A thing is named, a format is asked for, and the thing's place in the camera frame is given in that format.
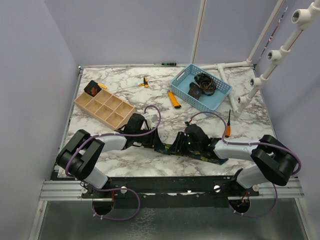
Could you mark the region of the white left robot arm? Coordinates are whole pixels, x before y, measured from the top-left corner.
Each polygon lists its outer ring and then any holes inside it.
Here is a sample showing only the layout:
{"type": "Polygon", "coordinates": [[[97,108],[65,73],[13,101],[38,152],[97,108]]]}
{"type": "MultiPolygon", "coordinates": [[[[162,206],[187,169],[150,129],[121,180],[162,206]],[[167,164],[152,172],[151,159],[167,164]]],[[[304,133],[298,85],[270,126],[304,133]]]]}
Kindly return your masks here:
{"type": "Polygon", "coordinates": [[[92,185],[94,193],[103,198],[111,186],[109,177],[95,167],[101,153],[138,146],[155,151],[166,149],[158,130],[143,115],[134,113],[115,133],[92,138],[84,129],[78,130],[57,155],[56,164],[72,177],[92,185]]]}

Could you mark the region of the wooden compartment tray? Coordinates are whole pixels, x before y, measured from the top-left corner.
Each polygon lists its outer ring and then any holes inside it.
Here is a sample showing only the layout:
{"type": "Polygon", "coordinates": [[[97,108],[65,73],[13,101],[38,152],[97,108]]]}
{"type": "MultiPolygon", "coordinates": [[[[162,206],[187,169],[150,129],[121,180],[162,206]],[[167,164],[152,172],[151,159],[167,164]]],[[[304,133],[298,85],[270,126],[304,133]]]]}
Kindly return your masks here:
{"type": "Polygon", "coordinates": [[[95,96],[82,92],[75,100],[75,105],[94,119],[112,130],[127,124],[136,108],[109,91],[102,89],[95,96]]]}

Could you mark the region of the blue yellow floral tie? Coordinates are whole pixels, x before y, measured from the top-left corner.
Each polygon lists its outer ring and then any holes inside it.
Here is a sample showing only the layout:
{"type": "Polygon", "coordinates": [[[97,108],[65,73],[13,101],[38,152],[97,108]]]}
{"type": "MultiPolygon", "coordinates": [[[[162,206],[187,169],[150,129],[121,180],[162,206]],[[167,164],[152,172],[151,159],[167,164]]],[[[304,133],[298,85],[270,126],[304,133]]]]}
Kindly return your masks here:
{"type": "Polygon", "coordinates": [[[228,160],[228,158],[224,158],[224,159],[216,158],[216,155],[214,155],[214,158],[208,158],[208,157],[204,156],[203,154],[200,154],[199,151],[191,151],[191,152],[187,152],[187,153],[170,152],[169,151],[170,146],[171,146],[170,144],[165,144],[164,149],[154,148],[153,150],[157,153],[161,153],[164,155],[186,157],[186,158],[191,158],[191,159],[195,159],[195,160],[199,160],[199,161],[203,161],[203,162],[207,162],[207,163],[212,163],[212,164],[216,164],[216,165],[223,165],[228,160]]]}

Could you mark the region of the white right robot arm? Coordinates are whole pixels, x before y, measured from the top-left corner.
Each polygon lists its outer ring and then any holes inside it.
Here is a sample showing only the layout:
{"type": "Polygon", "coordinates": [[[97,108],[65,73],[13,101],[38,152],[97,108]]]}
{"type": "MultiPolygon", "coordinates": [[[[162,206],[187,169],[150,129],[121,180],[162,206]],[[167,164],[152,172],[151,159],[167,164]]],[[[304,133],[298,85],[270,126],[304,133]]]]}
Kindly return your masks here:
{"type": "Polygon", "coordinates": [[[266,182],[285,186],[299,168],[297,157],[271,135],[264,135],[258,142],[227,142],[221,137],[208,137],[196,124],[179,132],[168,152],[216,164],[229,159],[253,162],[254,166],[239,169],[233,176],[229,189],[236,196],[266,182]]]}

